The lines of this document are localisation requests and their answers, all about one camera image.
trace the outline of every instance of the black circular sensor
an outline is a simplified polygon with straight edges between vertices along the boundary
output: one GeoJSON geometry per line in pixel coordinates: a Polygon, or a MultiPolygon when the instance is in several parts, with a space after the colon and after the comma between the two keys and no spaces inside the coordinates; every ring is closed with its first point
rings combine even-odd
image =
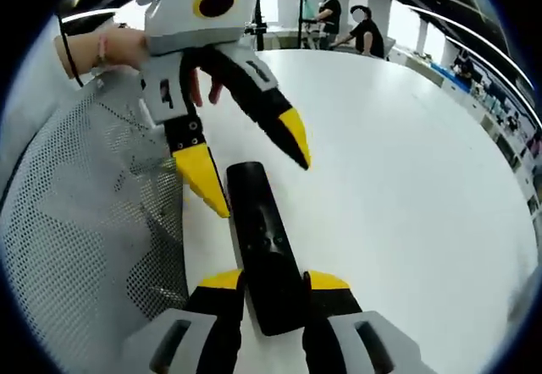
{"type": "Polygon", "coordinates": [[[234,5],[234,0],[202,0],[200,13],[205,17],[218,17],[234,5]]]}

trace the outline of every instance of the desk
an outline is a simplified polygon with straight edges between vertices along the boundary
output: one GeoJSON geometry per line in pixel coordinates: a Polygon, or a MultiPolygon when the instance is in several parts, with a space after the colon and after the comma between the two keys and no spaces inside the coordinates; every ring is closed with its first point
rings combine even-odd
{"type": "MultiPolygon", "coordinates": [[[[361,307],[416,340],[439,374],[480,372],[537,258],[526,202],[493,141],[402,66],[309,50],[260,57],[304,120],[312,169],[286,157],[225,91],[200,110],[220,175],[262,162],[300,269],[348,281],[361,307]]],[[[236,264],[228,221],[186,191],[192,291],[236,264]]],[[[246,309],[241,330],[237,373],[307,373],[301,331],[265,338],[246,309]]]]}

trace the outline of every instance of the ceiling light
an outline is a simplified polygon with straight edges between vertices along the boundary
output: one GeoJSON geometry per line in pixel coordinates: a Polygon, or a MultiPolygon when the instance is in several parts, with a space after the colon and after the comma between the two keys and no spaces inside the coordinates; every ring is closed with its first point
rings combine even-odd
{"type": "Polygon", "coordinates": [[[433,16],[433,17],[436,17],[437,19],[441,19],[441,20],[444,20],[445,22],[447,23],[450,23],[456,27],[459,27],[460,29],[462,30],[465,30],[467,33],[475,36],[476,38],[478,38],[480,41],[482,41],[483,43],[485,43],[487,46],[493,48],[493,50],[495,50],[497,53],[499,53],[499,55],[501,55],[501,57],[503,57],[512,67],[514,67],[514,69],[527,81],[527,83],[531,86],[531,88],[534,90],[534,85],[533,83],[529,80],[529,78],[527,77],[527,75],[521,70],[521,68],[519,68],[517,66],[516,63],[514,63],[510,57],[508,57],[505,53],[503,53],[503,51],[501,51],[499,48],[497,48],[496,46],[494,46],[493,44],[491,44],[489,41],[487,41],[485,38],[483,38],[480,34],[478,33],[475,33],[474,31],[472,31],[471,29],[469,29],[468,27],[465,27],[464,25],[461,25],[459,23],[457,23],[456,21],[452,20],[452,19],[448,19],[447,17],[444,17],[444,16],[441,16],[440,14],[437,14],[435,12],[431,12],[430,10],[426,10],[424,8],[419,8],[419,7],[416,7],[416,6],[411,6],[409,4],[406,4],[405,6],[407,6],[408,8],[410,8],[411,10],[414,10],[414,11],[417,11],[417,12],[421,12],[421,13],[425,13],[425,14],[428,14],[429,16],[433,16]]]}
{"type": "Polygon", "coordinates": [[[77,19],[83,19],[85,17],[98,16],[100,14],[113,14],[117,13],[119,10],[117,8],[100,8],[99,10],[91,10],[90,12],[78,13],[72,16],[64,17],[62,19],[63,23],[69,23],[77,19]]]}
{"type": "Polygon", "coordinates": [[[507,78],[501,71],[499,71],[497,68],[495,68],[494,65],[492,65],[487,59],[482,58],[480,54],[473,51],[471,48],[467,47],[466,45],[460,43],[458,40],[454,40],[453,38],[446,36],[446,39],[450,42],[453,42],[454,44],[457,44],[459,47],[463,48],[466,51],[469,51],[474,57],[479,59],[482,63],[484,63],[489,69],[491,69],[493,72],[495,72],[507,85],[516,93],[516,95],[519,96],[519,98],[522,100],[522,102],[525,104],[527,109],[530,111],[531,115],[533,116],[534,120],[536,120],[536,123],[538,123],[539,127],[542,129],[542,122],[540,122],[539,117],[537,116],[536,112],[534,111],[533,107],[527,100],[527,98],[519,91],[519,89],[507,78]]]}

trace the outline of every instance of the round white table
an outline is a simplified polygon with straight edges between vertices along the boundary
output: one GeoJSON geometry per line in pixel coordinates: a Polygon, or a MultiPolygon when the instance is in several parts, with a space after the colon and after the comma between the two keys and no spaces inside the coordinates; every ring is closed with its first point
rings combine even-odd
{"type": "MultiPolygon", "coordinates": [[[[418,342],[439,374],[480,372],[536,265],[522,191],[495,143],[440,88],[402,66],[339,52],[260,57],[300,112],[303,171],[224,91],[201,109],[220,175],[263,163],[302,271],[345,279],[365,311],[418,342]]],[[[202,76],[202,90],[210,83],[202,76]]],[[[189,288],[236,268],[228,220],[186,190],[189,288]]],[[[301,330],[265,338],[245,309],[236,373],[307,372],[301,330]]]]}

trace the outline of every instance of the human hand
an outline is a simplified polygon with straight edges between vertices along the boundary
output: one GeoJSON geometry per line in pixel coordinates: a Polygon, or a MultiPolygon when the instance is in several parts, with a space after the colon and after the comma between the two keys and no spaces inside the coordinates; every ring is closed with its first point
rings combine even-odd
{"type": "MultiPolygon", "coordinates": [[[[106,61],[111,65],[129,65],[134,69],[141,69],[141,65],[148,59],[145,33],[131,28],[110,27],[105,30],[106,61]]],[[[191,97],[198,107],[203,105],[199,79],[196,69],[191,71],[191,97]]],[[[208,99],[216,104],[220,98],[222,84],[215,79],[212,81],[208,99]]]]}

